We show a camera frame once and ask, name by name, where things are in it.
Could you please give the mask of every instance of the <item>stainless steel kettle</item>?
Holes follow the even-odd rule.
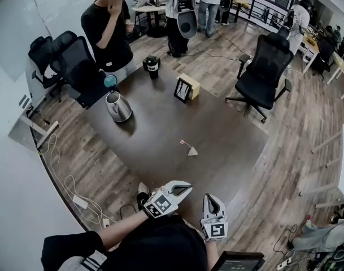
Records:
[[[132,108],[120,93],[109,93],[105,100],[108,112],[115,122],[121,123],[131,117]]]

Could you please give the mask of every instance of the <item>black cup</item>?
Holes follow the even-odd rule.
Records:
[[[146,60],[147,69],[151,79],[158,78],[158,58],[147,58]]]

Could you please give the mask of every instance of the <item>wooden table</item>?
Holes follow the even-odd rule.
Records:
[[[147,13],[147,21],[148,21],[148,31],[147,35],[153,38],[159,38],[164,37],[167,35],[167,32],[164,27],[159,26],[159,19],[158,19],[158,12],[159,11],[166,11],[166,6],[154,6],[154,5],[146,5],[142,7],[133,7],[132,10],[134,10],[136,13]],[[155,27],[153,27],[151,23],[151,16],[150,14],[154,13],[155,18]]]
[[[328,191],[330,189],[335,189],[338,188],[341,193],[344,196],[344,125],[342,125],[342,130],[340,132],[338,132],[337,134],[335,134],[334,136],[332,136],[331,138],[329,138],[328,140],[326,140],[325,142],[323,142],[322,144],[318,145],[317,147],[312,149],[313,153],[318,152],[319,150],[321,150],[323,147],[327,146],[329,143],[340,139],[340,144],[341,144],[341,151],[340,151],[340,157],[336,158],[330,162],[328,162],[326,164],[326,167],[332,165],[332,164],[339,164],[338,165],[338,173],[339,173],[339,177],[338,180],[325,185],[325,186],[320,186],[320,187],[316,187],[314,189],[311,190],[307,190],[307,191],[303,191],[300,192],[300,195],[307,195],[307,194],[313,194],[313,193],[319,193],[319,192],[323,192],[323,191]],[[341,204],[344,204],[344,200],[339,200],[339,201],[335,201],[335,202],[329,202],[329,203],[323,203],[323,204],[317,204],[315,207],[316,208],[325,208],[325,207],[331,207],[331,206],[339,206]]]
[[[232,3],[237,4],[236,14],[234,14],[234,23],[237,23],[238,14],[241,10],[241,4],[250,4],[249,0],[233,0]]]
[[[344,61],[343,61],[343,59],[336,52],[334,52],[332,54],[332,58],[336,64],[337,68],[333,72],[331,78],[329,79],[328,84],[330,84],[334,78],[338,79],[342,73],[344,74]]]
[[[308,38],[312,38],[312,37],[308,36],[308,35],[304,35],[302,38],[302,43],[304,43],[306,48],[307,48],[307,51],[303,54],[303,58],[305,58],[309,52],[312,53],[312,58],[310,59],[310,61],[306,65],[305,69],[303,70],[303,72],[302,72],[303,74],[305,74],[307,72],[307,70],[310,68],[312,62],[315,60],[317,55],[320,53],[317,42],[315,41],[315,45],[312,45],[307,41]]]
[[[121,161],[150,189],[171,180],[192,183],[193,191],[178,212],[199,226],[205,193],[226,206],[244,180],[251,180],[267,135],[223,99],[201,88],[186,104],[173,96],[178,73],[163,66],[159,78],[138,69],[118,84],[130,103],[133,116],[115,123],[105,97],[85,114],[92,127]],[[185,140],[197,156],[188,156]]]

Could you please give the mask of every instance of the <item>round table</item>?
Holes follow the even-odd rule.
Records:
[[[133,11],[136,13],[147,13],[147,21],[148,21],[148,31],[147,35],[153,38],[159,38],[159,37],[164,37],[167,35],[167,31],[165,27],[160,27],[159,26],[159,19],[158,18],[158,12],[159,11],[166,11],[166,6],[154,6],[154,5],[147,5],[147,6],[142,6],[142,7],[133,7]],[[154,18],[155,18],[155,27],[152,26],[151,23],[151,13],[154,13]]]

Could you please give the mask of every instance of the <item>white cable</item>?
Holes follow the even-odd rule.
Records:
[[[50,142],[52,136],[55,136],[55,143]],[[41,152],[40,152],[40,155],[43,155],[43,156],[46,155],[46,154],[49,152],[49,150],[50,150],[50,145],[53,145],[53,146],[54,146],[54,147],[51,149],[51,153],[50,153],[50,168],[51,168],[51,170],[52,170],[52,172],[53,172],[53,174],[54,174],[54,177],[55,177],[55,178],[59,181],[59,183],[62,185],[62,187],[64,188],[65,192],[66,192],[67,195],[69,196],[70,200],[71,200],[71,201],[73,202],[73,204],[75,205],[76,209],[80,212],[80,214],[82,215],[82,217],[83,217],[86,221],[89,221],[89,222],[91,222],[91,223],[93,223],[93,224],[98,224],[98,225],[100,225],[100,228],[101,228],[101,229],[102,229],[102,218],[103,218],[103,216],[106,217],[106,218],[108,218],[108,219],[111,220],[112,222],[116,222],[115,220],[113,220],[112,218],[106,216],[106,215],[102,212],[102,207],[101,207],[99,204],[97,204],[96,202],[94,202],[93,200],[91,200],[91,199],[89,199],[89,198],[87,198],[87,197],[84,197],[84,196],[80,195],[80,194],[76,191],[75,178],[74,178],[72,175],[67,176],[67,177],[65,178],[65,180],[64,180],[64,183],[61,182],[61,180],[60,180],[59,177],[56,175],[55,170],[54,170],[54,168],[53,168],[53,152],[54,152],[55,148],[57,148],[57,150],[58,150],[58,152],[59,152],[59,157],[58,157],[57,163],[60,162],[60,157],[61,157],[60,149],[59,149],[59,148],[57,147],[57,145],[56,145],[57,140],[58,140],[58,136],[57,136],[56,134],[53,133],[53,134],[50,136],[50,138],[49,138],[49,140],[48,140],[47,142],[43,142],[43,143],[47,143],[47,151],[44,152],[44,153],[41,153]],[[72,178],[72,181],[73,181],[73,184],[74,184],[74,192],[71,191],[71,190],[68,188],[68,186],[66,185],[66,180],[67,180],[69,177]],[[79,198],[82,198],[82,199],[84,199],[84,200],[87,200],[88,202],[90,202],[90,203],[98,210],[99,213],[97,213],[96,211],[94,211],[92,208],[90,208],[90,207],[88,206],[88,209],[91,210],[93,213],[96,214],[96,216],[97,216],[97,218],[98,218],[98,221],[97,221],[97,222],[95,222],[95,221],[93,221],[93,220],[90,220],[90,219],[88,219],[88,218],[86,218],[86,217],[84,216],[84,214],[81,212],[81,210],[78,208],[78,206],[77,206],[77,205],[75,204],[75,202],[73,201],[73,197],[70,196],[70,193],[73,194],[74,196],[77,196],[77,197],[79,197]]]

